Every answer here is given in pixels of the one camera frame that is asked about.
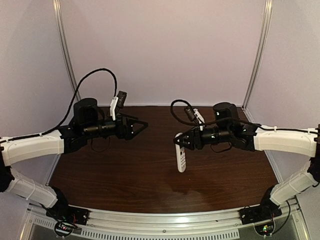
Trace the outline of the white remote control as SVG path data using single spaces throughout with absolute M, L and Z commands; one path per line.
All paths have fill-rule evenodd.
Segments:
M 185 148 L 180 147 L 179 144 L 175 144 L 177 169 L 180 173 L 186 170 L 186 153 Z

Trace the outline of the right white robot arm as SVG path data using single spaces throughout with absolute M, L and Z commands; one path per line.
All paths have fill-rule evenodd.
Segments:
M 204 118 L 189 102 L 184 112 L 188 122 L 181 120 L 170 106 L 172 116 L 191 128 L 177 134 L 173 142 L 178 150 L 201 150 L 206 145 L 227 143 L 229 148 L 244 151 L 278 151 L 300 154 L 309 161 L 289 178 L 270 187 L 261 199 L 260 207 L 275 211 L 288 199 L 320 184 L 320 129 L 280 128 L 241 120 L 233 103 L 220 102 L 213 106 L 214 121 Z

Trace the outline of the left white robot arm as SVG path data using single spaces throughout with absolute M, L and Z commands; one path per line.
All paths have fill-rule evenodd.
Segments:
M 123 97 L 114 97 L 110 115 L 105 116 L 96 99 L 84 98 L 73 105 L 73 118 L 68 125 L 59 126 L 50 133 L 2 138 L 0 191 L 39 203 L 53 218 L 68 218 L 72 209 L 61 190 L 44 186 L 18 173 L 12 164 L 42 156 L 70 154 L 95 138 L 116 136 L 120 140 L 133 139 L 148 127 L 148 123 L 134 116 L 120 114 L 123 103 Z

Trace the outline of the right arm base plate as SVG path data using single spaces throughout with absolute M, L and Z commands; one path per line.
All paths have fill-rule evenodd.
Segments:
M 243 225 L 273 220 L 282 215 L 280 208 L 273 209 L 267 205 L 246 206 L 238 212 Z

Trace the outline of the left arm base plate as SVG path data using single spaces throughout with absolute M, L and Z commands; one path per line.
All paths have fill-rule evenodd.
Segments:
M 68 222 L 75 225 L 85 226 L 88 221 L 90 211 L 86 208 L 67 206 L 45 208 L 46 215 L 55 220 Z

